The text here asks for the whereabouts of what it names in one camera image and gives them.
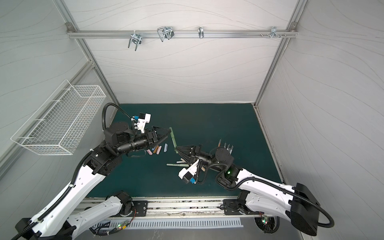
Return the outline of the pale pink pen cap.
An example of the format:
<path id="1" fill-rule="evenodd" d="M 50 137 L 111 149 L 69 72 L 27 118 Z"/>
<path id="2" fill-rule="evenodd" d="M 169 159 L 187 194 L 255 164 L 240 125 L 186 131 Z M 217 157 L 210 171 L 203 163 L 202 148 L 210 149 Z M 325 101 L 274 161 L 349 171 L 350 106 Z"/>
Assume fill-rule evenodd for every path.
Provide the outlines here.
<path id="1" fill-rule="evenodd" d="M 159 154 L 160 154 L 160 152 L 161 152 L 161 149 L 162 149 L 162 146 L 159 146 L 159 147 L 158 147 L 158 149 L 157 149 L 157 151 L 156 151 L 156 154 L 157 154 L 157 155 L 159 155 Z"/>

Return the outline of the brown pen cap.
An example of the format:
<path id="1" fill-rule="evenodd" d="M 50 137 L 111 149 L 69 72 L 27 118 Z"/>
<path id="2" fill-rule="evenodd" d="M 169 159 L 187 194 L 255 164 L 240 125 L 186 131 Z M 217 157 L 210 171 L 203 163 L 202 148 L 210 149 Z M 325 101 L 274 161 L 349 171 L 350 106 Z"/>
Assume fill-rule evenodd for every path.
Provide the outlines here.
<path id="1" fill-rule="evenodd" d="M 157 153 L 157 151 L 158 151 L 158 148 L 159 148 L 159 146 L 156 146 L 156 147 L 153 149 L 153 153 L 154 153 L 154 154 L 156 154 L 156 153 Z"/>

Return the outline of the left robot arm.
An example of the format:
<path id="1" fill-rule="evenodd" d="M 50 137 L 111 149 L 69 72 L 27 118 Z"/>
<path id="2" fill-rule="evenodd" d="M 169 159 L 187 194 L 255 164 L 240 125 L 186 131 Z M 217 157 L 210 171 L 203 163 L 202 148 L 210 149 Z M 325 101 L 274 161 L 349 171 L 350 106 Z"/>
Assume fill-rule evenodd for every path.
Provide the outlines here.
<path id="1" fill-rule="evenodd" d="M 74 240 L 108 217 L 120 212 L 129 213 L 131 198 L 124 192 L 79 215 L 74 215 L 73 211 L 94 187 L 122 163 L 123 155 L 150 150 L 162 143 L 171 130 L 159 127 L 141 130 L 128 123 L 117 122 L 104 127 L 103 132 L 104 140 L 80 160 L 66 187 L 39 213 L 16 224 L 18 233 L 13 237 L 15 240 Z"/>

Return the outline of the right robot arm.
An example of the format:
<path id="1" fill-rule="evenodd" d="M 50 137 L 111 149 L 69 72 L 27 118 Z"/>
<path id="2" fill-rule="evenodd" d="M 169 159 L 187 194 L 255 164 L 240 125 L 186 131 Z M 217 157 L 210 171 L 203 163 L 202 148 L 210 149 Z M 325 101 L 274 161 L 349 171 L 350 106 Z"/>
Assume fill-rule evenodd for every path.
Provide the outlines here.
<path id="1" fill-rule="evenodd" d="M 265 234 L 275 233 L 281 219 L 309 236 L 316 236 L 318 228 L 335 225 L 305 185 L 276 183 L 235 165 L 230 147 L 218 146 L 207 153 L 201 145 L 179 146 L 175 151 L 188 164 L 179 172 L 181 180 L 202 185 L 209 171 L 216 171 L 215 182 L 219 186 L 227 191 L 241 191 L 236 200 L 225 200 L 220 208 L 227 215 L 254 215 L 257 227 Z"/>

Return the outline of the light green pen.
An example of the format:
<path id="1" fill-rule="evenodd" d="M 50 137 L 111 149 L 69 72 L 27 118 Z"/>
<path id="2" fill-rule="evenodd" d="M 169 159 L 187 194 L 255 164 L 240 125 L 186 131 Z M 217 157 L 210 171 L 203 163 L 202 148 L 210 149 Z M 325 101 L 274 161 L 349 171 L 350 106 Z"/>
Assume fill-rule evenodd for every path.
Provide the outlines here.
<path id="1" fill-rule="evenodd" d="M 167 167 L 183 167 L 183 168 L 188 168 L 188 164 L 166 164 Z"/>

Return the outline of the green table mat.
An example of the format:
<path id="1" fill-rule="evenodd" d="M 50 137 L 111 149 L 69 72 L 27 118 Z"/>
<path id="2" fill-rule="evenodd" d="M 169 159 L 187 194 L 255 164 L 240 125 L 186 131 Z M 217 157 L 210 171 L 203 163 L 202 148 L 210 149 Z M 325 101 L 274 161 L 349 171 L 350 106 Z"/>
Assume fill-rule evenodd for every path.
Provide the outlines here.
<path id="1" fill-rule="evenodd" d="M 222 139 L 233 148 L 234 163 L 255 175 L 274 182 L 280 176 L 251 104 L 123 104 L 114 122 L 125 122 L 128 116 L 151 114 L 148 128 L 172 127 L 177 146 L 202 145 L 204 152 L 218 146 Z M 235 196 L 215 183 L 216 172 L 208 173 L 202 185 L 185 184 L 175 164 L 180 156 L 174 151 L 171 137 L 168 151 L 148 155 L 131 153 L 91 192 L 90 197 L 108 197 L 125 191 L 132 197 L 217 197 Z"/>

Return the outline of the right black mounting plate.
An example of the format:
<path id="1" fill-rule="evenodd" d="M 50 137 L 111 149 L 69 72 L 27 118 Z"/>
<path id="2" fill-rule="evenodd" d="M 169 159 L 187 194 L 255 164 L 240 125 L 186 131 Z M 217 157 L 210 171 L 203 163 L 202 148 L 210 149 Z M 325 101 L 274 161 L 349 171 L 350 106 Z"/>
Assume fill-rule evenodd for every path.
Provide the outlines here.
<path id="1" fill-rule="evenodd" d="M 253 212 L 248 209 L 245 205 L 237 202 L 235 199 L 224 199 L 223 203 L 219 207 L 220 210 L 224 211 L 226 216 L 232 215 L 259 215 L 259 212 Z"/>

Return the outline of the black mounting plate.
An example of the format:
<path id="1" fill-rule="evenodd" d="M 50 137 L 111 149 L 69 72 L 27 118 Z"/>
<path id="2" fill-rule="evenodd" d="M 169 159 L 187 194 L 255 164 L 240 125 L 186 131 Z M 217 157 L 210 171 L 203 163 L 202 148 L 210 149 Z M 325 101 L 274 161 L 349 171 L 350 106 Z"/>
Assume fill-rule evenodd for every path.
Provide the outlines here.
<path id="1" fill-rule="evenodd" d="M 248 209 L 245 205 L 237 202 L 235 199 L 224 199 L 223 203 L 219 207 L 220 210 L 224 211 L 226 216 L 232 215 L 259 215 L 259 212 L 253 212 Z"/>
<path id="2" fill-rule="evenodd" d="M 148 201 L 131 201 L 122 205 L 118 217 L 145 217 L 148 210 Z"/>

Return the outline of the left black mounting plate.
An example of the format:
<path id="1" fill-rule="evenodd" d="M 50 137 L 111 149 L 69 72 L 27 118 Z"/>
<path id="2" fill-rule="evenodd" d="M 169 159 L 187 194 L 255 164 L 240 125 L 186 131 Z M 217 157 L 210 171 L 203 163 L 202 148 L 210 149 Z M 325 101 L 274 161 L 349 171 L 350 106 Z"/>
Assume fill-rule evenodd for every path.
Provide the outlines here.
<path id="1" fill-rule="evenodd" d="M 118 217 L 145 217 L 148 210 L 148 201 L 131 201 L 122 205 Z"/>

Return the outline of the metal U-bolt clamp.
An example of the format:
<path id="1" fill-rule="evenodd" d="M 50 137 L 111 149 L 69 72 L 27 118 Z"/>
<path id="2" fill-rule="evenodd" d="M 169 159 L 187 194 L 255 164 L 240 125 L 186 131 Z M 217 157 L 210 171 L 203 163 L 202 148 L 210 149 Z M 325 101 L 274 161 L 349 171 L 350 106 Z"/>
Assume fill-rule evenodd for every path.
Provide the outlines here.
<path id="1" fill-rule="evenodd" d="M 128 48 L 135 46 L 135 51 L 137 51 L 138 46 L 142 43 L 142 37 L 139 34 L 133 33 L 130 36 Z"/>

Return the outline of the metal U-bolt hook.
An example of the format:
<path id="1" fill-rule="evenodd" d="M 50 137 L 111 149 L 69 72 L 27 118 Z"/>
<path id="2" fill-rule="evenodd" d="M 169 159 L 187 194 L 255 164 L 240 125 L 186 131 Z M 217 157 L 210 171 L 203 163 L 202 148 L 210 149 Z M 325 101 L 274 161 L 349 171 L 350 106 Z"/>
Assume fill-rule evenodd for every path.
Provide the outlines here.
<path id="1" fill-rule="evenodd" d="M 165 39 L 170 40 L 175 35 L 173 28 L 169 26 L 158 28 L 157 33 L 159 35 L 161 42 L 164 42 Z"/>

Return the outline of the aluminium crossbar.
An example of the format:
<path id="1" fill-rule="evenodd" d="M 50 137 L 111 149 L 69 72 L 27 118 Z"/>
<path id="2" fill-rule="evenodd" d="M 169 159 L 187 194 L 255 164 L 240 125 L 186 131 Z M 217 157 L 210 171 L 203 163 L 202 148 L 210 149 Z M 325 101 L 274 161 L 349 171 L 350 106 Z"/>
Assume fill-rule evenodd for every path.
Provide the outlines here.
<path id="1" fill-rule="evenodd" d="M 206 30 L 204 29 L 203 39 L 249 39 L 262 38 L 260 34 L 268 34 L 270 30 Z M 131 34 L 141 35 L 142 39 L 159 39 L 156 30 L 145 31 L 75 31 L 67 33 L 71 39 L 129 39 Z M 173 39 L 199 39 L 198 29 L 195 30 L 174 30 Z M 284 33 L 285 38 L 295 38 L 299 35 L 297 31 L 278 30 Z"/>

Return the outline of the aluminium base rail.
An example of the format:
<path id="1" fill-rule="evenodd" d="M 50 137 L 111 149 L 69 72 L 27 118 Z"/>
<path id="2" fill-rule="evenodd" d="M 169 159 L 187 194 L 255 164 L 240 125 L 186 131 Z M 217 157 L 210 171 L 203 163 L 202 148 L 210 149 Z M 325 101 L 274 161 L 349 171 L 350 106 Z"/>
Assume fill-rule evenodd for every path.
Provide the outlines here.
<path id="1" fill-rule="evenodd" d="M 286 210 L 282 205 L 267 200 L 259 195 L 250 194 L 246 201 L 247 208 L 253 212 L 261 212 L 267 216 L 277 216 Z M 174 197 L 174 198 L 133 198 L 133 201 L 148 201 L 147 218 L 213 218 L 226 216 L 219 207 L 224 199 L 235 199 L 235 196 L 220 197 Z"/>

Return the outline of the small metal bracket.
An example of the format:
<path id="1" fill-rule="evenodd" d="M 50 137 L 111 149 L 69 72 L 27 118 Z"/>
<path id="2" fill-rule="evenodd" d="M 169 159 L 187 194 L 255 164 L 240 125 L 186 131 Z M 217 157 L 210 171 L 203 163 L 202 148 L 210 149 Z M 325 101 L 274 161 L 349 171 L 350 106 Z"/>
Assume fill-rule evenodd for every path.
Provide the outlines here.
<path id="1" fill-rule="evenodd" d="M 204 28 L 203 27 L 198 27 L 198 34 L 199 34 L 199 39 L 204 38 Z"/>

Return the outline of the metal hook bracket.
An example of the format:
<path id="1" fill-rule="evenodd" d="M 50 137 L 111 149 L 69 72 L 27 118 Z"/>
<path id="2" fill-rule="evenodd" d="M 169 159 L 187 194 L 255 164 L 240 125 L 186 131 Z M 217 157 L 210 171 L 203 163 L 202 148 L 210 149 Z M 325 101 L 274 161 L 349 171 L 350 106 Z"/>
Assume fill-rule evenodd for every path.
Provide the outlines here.
<path id="1" fill-rule="evenodd" d="M 270 32 L 268 34 L 260 34 L 262 38 L 269 38 L 269 39 L 281 39 L 285 38 L 287 35 L 284 33 L 278 33 L 278 30 L 276 27 L 272 27 Z"/>

